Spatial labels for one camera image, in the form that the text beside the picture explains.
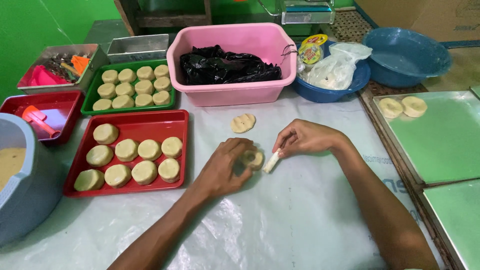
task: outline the blue plastic bowl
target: blue plastic bowl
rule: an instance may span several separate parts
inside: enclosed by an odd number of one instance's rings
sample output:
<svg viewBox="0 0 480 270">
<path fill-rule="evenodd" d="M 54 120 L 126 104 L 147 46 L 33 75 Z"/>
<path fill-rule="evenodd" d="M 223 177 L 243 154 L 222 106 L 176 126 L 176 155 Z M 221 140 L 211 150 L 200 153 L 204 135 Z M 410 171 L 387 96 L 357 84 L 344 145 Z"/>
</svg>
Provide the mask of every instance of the blue plastic bowl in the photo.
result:
<svg viewBox="0 0 480 270">
<path fill-rule="evenodd" d="M 37 227 L 62 196 L 61 163 L 41 144 L 22 118 L 0 113 L 0 149 L 26 148 L 20 172 L 0 192 L 0 245 Z"/>
<path fill-rule="evenodd" d="M 377 28 L 363 37 L 362 44 L 373 49 L 367 59 L 372 80 L 389 87 L 415 86 L 445 74 L 452 65 L 444 46 L 408 29 Z"/>
<path fill-rule="evenodd" d="M 328 47 L 335 42 L 327 41 L 325 42 L 324 47 L 324 56 L 327 57 L 330 55 Z M 342 96 L 356 92 L 362 89 L 370 79 L 370 67 L 366 60 L 360 60 L 357 63 L 357 69 L 353 73 L 352 83 L 345 90 L 329 90 L 320 87 L 313 86 L 300 77 L 296 77 L 292 83 L 292 87 L 301 97 L 306 100 L 317 102 L 317 103 L 329 103 L 339 100 Z"/>
</svg>

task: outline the cardboard box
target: cardboard box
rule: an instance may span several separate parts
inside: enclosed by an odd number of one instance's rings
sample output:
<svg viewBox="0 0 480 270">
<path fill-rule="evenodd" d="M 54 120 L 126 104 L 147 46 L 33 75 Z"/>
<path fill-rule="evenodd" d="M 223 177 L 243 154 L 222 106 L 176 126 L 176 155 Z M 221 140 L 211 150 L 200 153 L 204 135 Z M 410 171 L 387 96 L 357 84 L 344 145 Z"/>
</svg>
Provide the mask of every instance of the cardboard box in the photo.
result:
<svg viewBox="0 0 480 270">
<path fill-rule="evenodd" d="M 480 40 L 480 0 L 356 0 L 356 6 L 374 26 L 407 28 L 441 42 Z"/>
</svg>

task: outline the person's left hand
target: person's left hand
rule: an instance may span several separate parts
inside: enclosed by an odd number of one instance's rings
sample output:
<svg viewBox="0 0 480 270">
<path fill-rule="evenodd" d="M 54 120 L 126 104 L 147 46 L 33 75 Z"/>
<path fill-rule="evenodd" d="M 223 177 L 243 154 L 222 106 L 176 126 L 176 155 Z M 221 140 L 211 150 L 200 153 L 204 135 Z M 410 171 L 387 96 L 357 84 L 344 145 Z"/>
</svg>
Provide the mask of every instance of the person's left hand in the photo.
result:
<svg viewBox="0 0 480 270">
<path fill-rule="evenodd" d="M 253 141 L 245 138 L 230 138 L 217 147 L 193 185 L 199 192 L 206 192 L 209 198 L 218 198 L 238 191 L 252 176 L 252 170 L 246 168 L 236 176 L 233 164 L 246 150 L 256 151 Z"/>
</svg>

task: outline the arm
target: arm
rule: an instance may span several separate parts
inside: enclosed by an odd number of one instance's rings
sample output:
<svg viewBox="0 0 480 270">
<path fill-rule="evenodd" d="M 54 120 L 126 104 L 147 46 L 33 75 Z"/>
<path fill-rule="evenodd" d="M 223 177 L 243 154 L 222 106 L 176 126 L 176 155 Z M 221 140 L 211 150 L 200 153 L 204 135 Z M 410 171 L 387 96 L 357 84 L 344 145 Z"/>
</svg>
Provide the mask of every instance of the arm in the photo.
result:
<svg viewBox="0 0 480 270">
<path fill-rule="evenodd" d="M 240 138 L 221 143 L 172 208 L 120 254 L 108 270 L 156 270 L 163 266 L 172 247 L 203 206 L 212 199 L 238 191 L 252 176 L 249 168 L 240 176 L 232 171 L 241 154 L 256 150 L 252 144 Z"/>
<path fill-rule="evenodd" d="M 422 231 L 410 213 L 368 167 L 352 142 L 340 131 L 294 120 L 278 134 L 279 157 L 330 150 L 357 198 L 360 211 L 387 264 L 394 270 L 437 270 Z"/>
</svg>

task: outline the person's right hand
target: person's right hand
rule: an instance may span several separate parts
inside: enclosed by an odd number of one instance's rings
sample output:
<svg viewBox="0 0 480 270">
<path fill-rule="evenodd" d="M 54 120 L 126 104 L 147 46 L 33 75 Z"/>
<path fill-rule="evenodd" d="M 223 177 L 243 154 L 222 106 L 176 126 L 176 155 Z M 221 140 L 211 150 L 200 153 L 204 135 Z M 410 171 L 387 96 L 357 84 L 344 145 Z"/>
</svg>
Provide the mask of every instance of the person's right hand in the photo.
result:
<svg viewBox="0 0 480 270">
<path fill-rule="evenodd" d="M 295 119 L 276 138 L 272 153 L 278 148 L 280 158 L 299 153 L 322 152 L 348 138 L 340 131 L 328 126 Z"/>
</svg>

